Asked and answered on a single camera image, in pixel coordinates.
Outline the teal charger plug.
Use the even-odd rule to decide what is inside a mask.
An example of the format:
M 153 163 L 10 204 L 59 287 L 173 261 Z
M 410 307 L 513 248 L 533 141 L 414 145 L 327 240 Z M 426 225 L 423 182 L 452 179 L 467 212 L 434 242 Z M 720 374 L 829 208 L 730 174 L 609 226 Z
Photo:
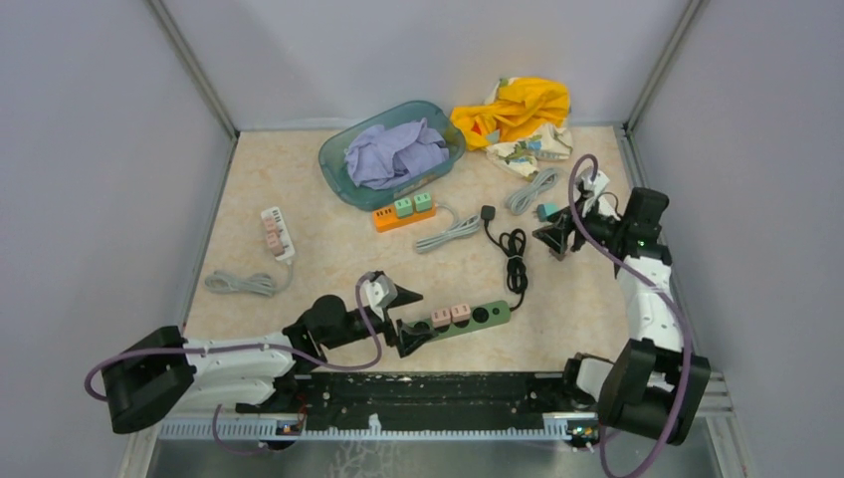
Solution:
M 551 217 L 559 211 L 559 207 L 552 202 L 541 203 L 535 209 L 535 215 L 541 222 L 549 222 Z

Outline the green power strip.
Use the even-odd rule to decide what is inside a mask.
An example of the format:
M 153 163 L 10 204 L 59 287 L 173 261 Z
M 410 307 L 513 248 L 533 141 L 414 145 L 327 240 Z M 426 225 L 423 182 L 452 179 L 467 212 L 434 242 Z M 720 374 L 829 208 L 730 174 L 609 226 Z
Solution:
M 434 310 L 428 317 L 419 321 L 427 322 L 439 333 L 439 336 L 433 341 L 442 341 L 506 325 L 511 320 L 512 311 L 506 301 L 494 301 L 480 306 L 470 307 L 472 308 L 472 317 L 469 321 L 462 324 L 451 323 L 448 328 L 435 329 L 432 326 L 430 316 Z

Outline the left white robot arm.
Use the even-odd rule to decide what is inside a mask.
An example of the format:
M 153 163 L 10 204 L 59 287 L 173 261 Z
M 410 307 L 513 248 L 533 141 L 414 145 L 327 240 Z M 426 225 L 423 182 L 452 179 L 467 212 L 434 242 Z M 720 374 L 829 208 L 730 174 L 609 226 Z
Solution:
M 116 434 L 149 428 L 173 411 L 287 411 L 299 397 L 297 376 L 319 367 L 363 371 L 386 348 L 405 350 L 389 311 L 422 294 L 376 272 L 358 280 L 354 296 L 352 310 L 336 295 L 321 296 L 293 324 L 256 338 L 196 340 L 161 327 L 96 365 L 85 390 L 106 404 Z

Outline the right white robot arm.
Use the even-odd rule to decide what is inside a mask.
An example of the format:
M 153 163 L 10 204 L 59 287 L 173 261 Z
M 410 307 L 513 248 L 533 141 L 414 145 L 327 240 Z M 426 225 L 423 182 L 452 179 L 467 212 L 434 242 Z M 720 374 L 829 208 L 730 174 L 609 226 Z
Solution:
M 617 214 L 605 198 L 586 209 L 592 195 L 584 187 L 577 191 L 573 208 L 540 205 L 536 214 L 543 225 L 532 235 L 562 259 L 586 242 L 572 217 L 574 211 L 579 212 L 589 234 L 617 260 L 614 276 L 625 299 L 630 339 L 615 361 L 585 354 L 569 359 L 560 384 L 561 399 L 573 410 L 596 404 L 601 424 L 656 439 L 685 374 L 684 396 L 667 439 L 678 446 L 689 434 L 712 369 L 704 357 L 683 356 L 684 336 L 670 294 L 673 259 L 668 247 L 658 241 L 669 198 L 636 187 L 624 213 Z

